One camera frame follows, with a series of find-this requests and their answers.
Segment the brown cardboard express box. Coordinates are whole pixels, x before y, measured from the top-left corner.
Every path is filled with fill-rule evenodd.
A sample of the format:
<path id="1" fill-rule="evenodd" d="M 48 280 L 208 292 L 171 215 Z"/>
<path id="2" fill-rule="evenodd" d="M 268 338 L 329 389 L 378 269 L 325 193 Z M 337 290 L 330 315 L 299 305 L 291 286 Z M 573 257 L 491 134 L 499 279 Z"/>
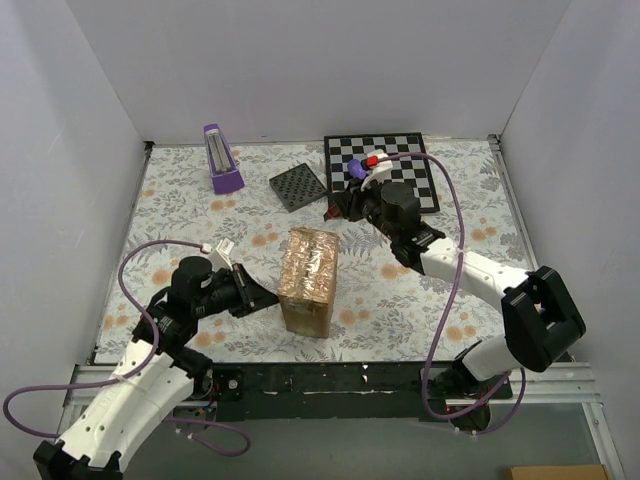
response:
<path id="1" fill-rule="evenodd" d="M 332 232 L 293 228 L 278 288 L 286 330 L 329 337 L 337 284 L 339 238 Z"/>

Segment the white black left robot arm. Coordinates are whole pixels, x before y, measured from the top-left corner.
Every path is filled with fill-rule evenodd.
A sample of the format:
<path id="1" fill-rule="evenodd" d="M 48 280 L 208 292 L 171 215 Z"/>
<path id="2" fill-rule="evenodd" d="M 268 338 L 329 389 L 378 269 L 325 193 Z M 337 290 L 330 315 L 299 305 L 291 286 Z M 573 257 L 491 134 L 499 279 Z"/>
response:
<path id="1" fill-rule="evenodd" d="M 182 259 L 168 287 L 144 308 L 116 368 L 84 413 L 33 460 L 44 479 L 120 479 L 144 441 L 187 398 L 218 383 L 213 363 L 188 344 L 200 320 L 236 318 L 277 304 L 240 264 L 215 269 L 201 256 Z"/>

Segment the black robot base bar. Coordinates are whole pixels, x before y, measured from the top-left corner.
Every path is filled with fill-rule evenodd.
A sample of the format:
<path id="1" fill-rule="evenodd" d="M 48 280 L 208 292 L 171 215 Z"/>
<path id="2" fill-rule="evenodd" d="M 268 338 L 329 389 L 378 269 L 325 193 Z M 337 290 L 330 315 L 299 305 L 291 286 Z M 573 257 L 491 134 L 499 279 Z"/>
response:
<path id="1" fill-rule="evenodd" d="M 191 400 L 219 422 L 413 418 L 422 404 L 422 361 L 215 363 Z"/>

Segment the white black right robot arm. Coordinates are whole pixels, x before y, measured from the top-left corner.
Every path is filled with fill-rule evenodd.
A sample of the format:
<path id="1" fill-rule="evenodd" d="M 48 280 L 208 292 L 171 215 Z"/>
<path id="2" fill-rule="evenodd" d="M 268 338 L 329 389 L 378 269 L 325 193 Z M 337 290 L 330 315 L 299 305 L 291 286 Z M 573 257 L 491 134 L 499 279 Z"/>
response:
<path id="1" fill-rule="evenodd" d="M 464 251 L 422 221 L 409 186 L 353 185 L 335 194 L 334 207 L 342 218 L 366 220 L 378 229 L 404 267 L 458 286 L 501 313 L 503 334 L 460 353 L 428 381 L 431 396 L 471 398 L 509 370 L 544 372 L 585 334 L 584 320 L 557 271 L 547 266 L 527 271 Z"/>

